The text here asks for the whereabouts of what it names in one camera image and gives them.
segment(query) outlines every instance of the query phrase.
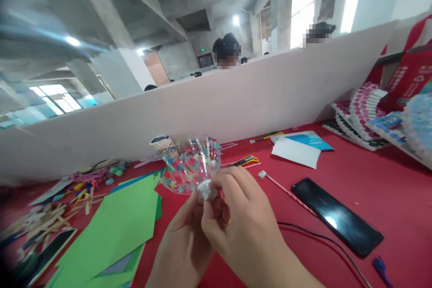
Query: eraser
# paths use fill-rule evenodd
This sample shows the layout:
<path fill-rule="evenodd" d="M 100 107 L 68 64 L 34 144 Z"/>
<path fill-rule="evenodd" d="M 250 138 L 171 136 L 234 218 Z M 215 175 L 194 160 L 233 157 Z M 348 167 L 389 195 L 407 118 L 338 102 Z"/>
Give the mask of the eraser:
<path fill-rule="evenodd" d="M 267 175 L 267 172 L 265 172 L 264 170 L 261 171 L 260 173 L 258 173 L 258 178 L 260 178 L 261 180 L 264 179 Z"/>

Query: concrete pillar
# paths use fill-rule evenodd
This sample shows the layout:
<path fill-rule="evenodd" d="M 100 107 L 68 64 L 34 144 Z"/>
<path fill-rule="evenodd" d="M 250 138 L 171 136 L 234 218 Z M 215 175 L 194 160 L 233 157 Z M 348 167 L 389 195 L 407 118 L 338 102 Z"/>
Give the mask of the concrete pillar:
<path fill-rule="evenodd" d="M 278 51 L 278 0 L 270 0 L 271 52 Z"/>
<path fill-rule="evenodd" d="M 98 104 L 103 104 L 114 100 L 105 86 L 84 60 L 75 58 L 66 65 L 73 72 L 73 74 L 75 74 L 78 81 L 81 82 L 84 88 Z"/>
<path fill-rule="evenodd" d="M 111 0 L 48 0 L 71 36 L 82 42 L 107 42 L 109 49 L 90 58 L 116 99 L 142 93 L 154 84 Z"/>
<path fill-rule="evenodd" d="M 249 22 L 251 24 L 252 50 L 254 53 L 262 55 L 260 15 L 249 13 Z"/>
<path fill-rule="evenodd" d="M 292 0 L 277 0 L 277 4 L 278 50 L 285 51 L 290 49 Z"/>

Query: white paper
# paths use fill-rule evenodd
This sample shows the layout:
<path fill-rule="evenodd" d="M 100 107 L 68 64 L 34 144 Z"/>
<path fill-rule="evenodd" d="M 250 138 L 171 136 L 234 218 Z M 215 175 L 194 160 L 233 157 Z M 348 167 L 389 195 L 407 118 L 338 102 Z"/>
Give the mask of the white paper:
<path fill-rule="evenodd" d="M 316 169 L 316 163 L 318 162 L 321 151 L 309 145 L 293 141 L 292 139 L 280 138 L 274 144 L 271 153 Z"/>
<path fill-rule="evenodd" d="M 40 196 L 38 199 L 36 199 L 34 202 L 32 202 L 29 206 L 33 206 L 39 203 L 44 202 L 48 198 L 54 196 L 56 193 L 58 193 L 60 190 L 63 190 L 66 186 L 69 186 L 72 183 L 72 181 L 59 181 L 55 184 L 54 187 L 52 187 L 50 190 L 48 190 L 46 193 L 44 193 L 42 196 Z"/>

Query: red table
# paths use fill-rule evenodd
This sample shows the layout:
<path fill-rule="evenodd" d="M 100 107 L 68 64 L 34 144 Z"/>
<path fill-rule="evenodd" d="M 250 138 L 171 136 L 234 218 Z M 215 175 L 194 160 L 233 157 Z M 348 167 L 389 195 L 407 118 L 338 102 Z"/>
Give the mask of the red table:
<path fill-rule="evenodd" d="M 432 171 L 396 147 L 370 152 L 321 128 L 319 124 L 298 129 L 307 130 L 315 131 L 335 149 L 334 152 L 322 152 L 317 170 L 272 156 L 270 139 L 255 144 L 250 144 L 249 140 L 238 141 L 237 146 L 223 151 L 222 163 L 234 162 L 247 155 L 258 157 L 263 164 L 249 171 L 269 197 L 277 220 L 296 224 L 340 243 L 372 287 L 385 287 L 372 266 L 376 256 L 383 258 L 387 275 L 395 287 L 432 287 Z M 157 162 L 139 169 L 129 168 L 114 185 L 163 166 L 163 162 Z M 259 180 L 256 175 L 262 170 L 287 189 L 304 177 L 310 177 L 379 230 L 384 235 L 384 241 L 367 258 L 360 259 L 319 219 L 268 179 Z M 9 219 L 17 219 L 24 214 L 24 210 L 20 213 L 14 211 L 25 207 L 50 186 L 51 183 L 22 189 L 19 200 L 3 207 L 9 209 Z M 97 194 L 110 190 L 111 186 L 102 186 Z M 153 238 L 145 245 L 133 287 L 145 286 L 163 233 L 186 200 L 185 196 L 174 195 L 162 185 L 158 185 L 156 190 L 162 196 L 163 216 L 155 224 Z M 76 215 L 70 221 L 72 226 L 80 230 L 85 228 L 95 211 L 96 208 L 92 208 L 91 215 L 85 216 L 84 212 Z M 338 247 L 296 229 L 283 227 L 281 230 L 288 246 L 326 287 L 365 286 Z M 16 242 L 10 250 L 15 251 L 22 244 L 22 241 Z M 48 282 L 53 274 L 51 266 L 39 282 Z M 228 288 L 242 287 L 243 284 L 215 253 L 199 286 Z"/>

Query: blue paper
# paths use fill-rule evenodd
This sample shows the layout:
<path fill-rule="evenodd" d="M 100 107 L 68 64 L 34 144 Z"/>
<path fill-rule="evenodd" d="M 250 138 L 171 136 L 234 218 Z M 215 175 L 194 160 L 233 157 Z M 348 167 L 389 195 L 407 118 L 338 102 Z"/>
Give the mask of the blue paper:
<path fill-rule="evenodd" d="M 285 137 L 287 139 L 306 144 L 308 146 L 311 146 L 313 148 L 317 148 L 321 151 L 330 151 L 334 150 L 330 145 L 328 145 L 326 142 L 323 141 L 321 137 L 319 137 L 314 131 L 308 130 L 304 132 L 299 133 L 292 133 L 292 134 L 283 134 L 279 136 L 272 136 L 270 137 L 273 143 L 276 143 L 278 138 Z"/>

